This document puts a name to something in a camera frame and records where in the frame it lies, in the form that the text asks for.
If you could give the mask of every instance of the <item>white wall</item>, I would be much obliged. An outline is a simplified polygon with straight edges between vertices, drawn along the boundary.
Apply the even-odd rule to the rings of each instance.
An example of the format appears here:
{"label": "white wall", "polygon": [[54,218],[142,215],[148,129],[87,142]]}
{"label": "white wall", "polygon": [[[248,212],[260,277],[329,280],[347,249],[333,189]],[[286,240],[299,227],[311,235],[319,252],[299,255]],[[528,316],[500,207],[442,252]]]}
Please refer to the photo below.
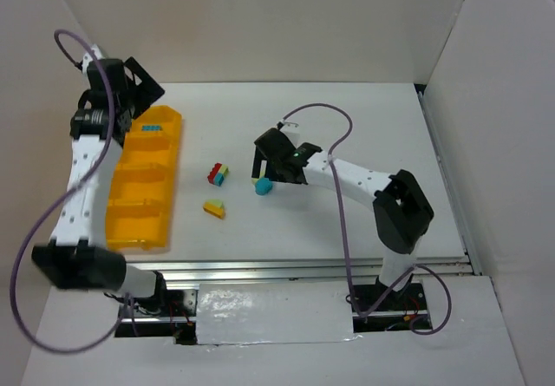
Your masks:
{"label": "white wall", "polygon": [[[61,0],[0,0],[0,373],[9,386],[19,384],[30,352],[9,307],[12,261],[26,230],[66,185],[69,119],[82,90],[52,40],[60,26],[75,28]],[[40,240],[48,234],[45,228]],[[22,314],[36,330],[49,284],[29,256],[18,286]]]}
{"label": "white wall", "polygon": [[462,0],[67,0],[161,82],[427,82]]}
{"label": "white wall", "polygon": [[552,0],[466,0],[424,98],[530,386],[555,378],[554,38]]}

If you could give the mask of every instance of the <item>purple cable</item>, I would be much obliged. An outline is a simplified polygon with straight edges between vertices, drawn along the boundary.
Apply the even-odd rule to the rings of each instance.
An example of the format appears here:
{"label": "purple cable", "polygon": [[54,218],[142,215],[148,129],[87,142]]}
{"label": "purple cable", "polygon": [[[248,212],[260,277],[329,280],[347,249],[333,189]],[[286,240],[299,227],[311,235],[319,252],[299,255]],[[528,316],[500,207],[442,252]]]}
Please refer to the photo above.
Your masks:
{"label": "purple cable", "polygon": [[326,103],[322,103],[322,102],[314,102],[314,103],[311,103],[311,104],[305,104],[301,107],[295,108],[294,110],[292,110],[288,114],[286,114],[284,116],[283,120],[287,120],[288,118],[290,118],[295,113],[297,113],[301,110],[304,110],[305,108],[310,108],[310,107],[330,108],[332,110],[337,111],[338,113],[341,113],[347,119],[347,121],[349,122],[349,128],[348,128],[347,132],[341,138],[339,138],[333,145],[331,145],[330,150],[328,151],[328,154],[330,156],[329,163],[330,163],[331,173],[333,174],[333,180],[334,180],[334,184],[336,186],[337,205],[339,207],[339,224],[341,226],[341,238],[342,238],[342,242],[343,242],[343,255],[345,257],[345,272],[347,273],[347,285],[349,287],[349,294],[350,294],[350,297],[351,297],[350,302],[353,305],[353,308],[355,309],[356,314],[361,318],[366,318],[372,312],[377,310],[378,307],[385,300],[385,298],[389,295],[389,293],[391,293],[394,290],[394,288],[405,277],[410,275],[415,270],[416,267],[419,267],[419,268],[425,270],[426,272],[430,273],[433,277],[435,277],[440,282],[441,286],[443,287],[443,289],[446,293],[446,296],[447,296],[447,314],[446,314],[445,318],[443,319],[443,321],[441,322],[441,324],[433,330],[418,331],[418,330],[415,329],[415,327],[414,327],[415,322],[418,321],[419,319],[422,319],[422,318],[426,317],[426,316],[423,316],[423,315],[419,316],[419,317],[416,317],[413,320],[411,320],[408,327],[411,331],[414,332],[414,334],[418,334],[418,335],[422,335],[422,336],[429,336],[429,335],[435,334],[436,332],[442,330],[443,327],[445,327],[445,325],[449,321],[449,318],[451,317],[451,310],[453,308],[453,305],[452,305],[452,301],[451,301],[451,294],[449,292],[449,289],[447,288],[447,285],[445,285],[445,282],[443,282],[441,277],[436,272],[432,271],[429,267],[427,267],[425,265],[413,265],[413,266],[409,267],[399,278],[397,278],[393,282],[393,284],[391,284],[388,287],[388,289],[386,289],[383,292],[383,294],[366,311],[361,311],[360,307],[358,306],[358,303],[356,302],[356,297],[355,297],[355,286],[353,284],[352,263],[351,263],[351,259],[350,259],[350,253],[349,253],[349,239],[347,237],[347,221],[345,219],[345,207],[343,205],[343,195],[342,195],[342,191],[341,191],[341,184],[340,184],[340,181],[339,181],[339,175],[337,174],[337,169],[336,169],[336,166],[335,166],[335,163],[334,163],[334,160],[333,160],[333,151],[336,149],[337,146],[339,146],[340,143],[345,141],[345,139],[347,139],[349,137],[349,135],[351,134],[351,132],[353,131],[353,119],[351,119],[350,116],[344,110],[341,110],[339,107],[332,106],[331,104],[326,104]]}
{"label": "purple cable", "polygon": [[[75,194],[82,187],[82,185],[85,182],[87,182],[87,180],[89,180],[91,176],[93,176],[93,174],[96,172],[96,170],[98,169],[98,167],[100,166],[100,164],[104,160],[104,157],[106,156],[106,153],[108,152],[108,148],[110,146],[110,141],[112,140],[112,134],[114,132],[114,122],[115,122],[114,99],[112,97],[112,89],[110,87],[110,82],[108,81],[108,77],[106,75],[106,72],[104,71],[104,68],[102,67],[101,63],[99,62],[98,58],[96,57],[94,51],[77,34],[75,34],[73,32],[70,32],[69,30],[57,29],[54,32],[54,40],[55,40],[56,44],[58,45],[58,48],[60,48],[60,50],[62,51],[62,53],[75,66],[79,66],[79,64],[71,57],[71,55],[68,53],[68,51],[63,47],[62,43],[60,42],[60,36],[61,35],[69,36],[72,39],[74,39],[76,42],[78,42],[85,49],[85,52],[87,52],[92,57],[93,62],[95,63],[96,67],[98,68],[98,71],[100,73],[102,82],[104,83],[104,88],[106,89],[106,95],[107,95],[107,98],[108,98],[109,121],[108,121],[108,132],[107,132],[107,136],[106,136],[106,143],[105,143],[104,147],[102,148],[101,154],[99,155],[99,158],[94,163],[94,165],[87,171],[87,173],[85,173],[83,175],[81,180],[75,186],[71,187],[64,195],[62,195],[59,199],[54,201],[54,203],[46,209],[46,211],[41,215],[41,217],[31,227],[31,229],[29,230],[29,233],[23,239],[23,242],[21,244],[21,247],[19,248],[19,251],[17,252],[16,259],[14,260],[14,265],[13,265],[12,270],[11,270],[10,307],[11,307],[11,312],[14,316],[14,320],[16,321],[17,327],[19,328],[19,330],[21,330],[23,335],[31,343],[33,343],[36,347],[38,347],[42,350],[48,351],[50,353],[67,355],[67,354],[82,353],[83,351],[91,350],[92,348],[94,348],[98,344],[107,340],[112,335],[112,333],[117,329],[118,325],[121,323],[121,320],[123,319],[124,312],[122,312],[121,316],[118,317],[114,326],[104,336],[102,336],[98,340],[95,340],[90,344],[83,345],[82,347],[77,347],[77,348],[74,348],[74,349],[61,349],[61,348],[57,348],[57,347],[53,347],[51,345],[45,344],[41,340],[36,338],[35,335],[33,335],[33,333],[25,325],[25,322],[23,321],[23,319],[21,317],[21,313],[19,312],[19,308],[17,306],[17,297],[16,297],[17,273],[19,272],[19,266],[21,265],[21,262],[23,260],[23,255],[24,255],[25,251],[27,250],[29,242],[31,241],[31,239],[35,235],[36,231],[40,228],[40,226],[42,226],[42,224],[44,223],[46,218],[48,218],[48,216],[51,213],[53,213],[56,210],[57,207],[59,207],[67,199],[69,199],[71,196],[73,196],[73,194]],[[124,301],[124,305],[123,305],[123,307],[124,307],[123,310],[124,311],[127,308],[127,302],[129,301],[129,299],[130,299],[130,296],[128,294],[126,294],[126,300]]]}

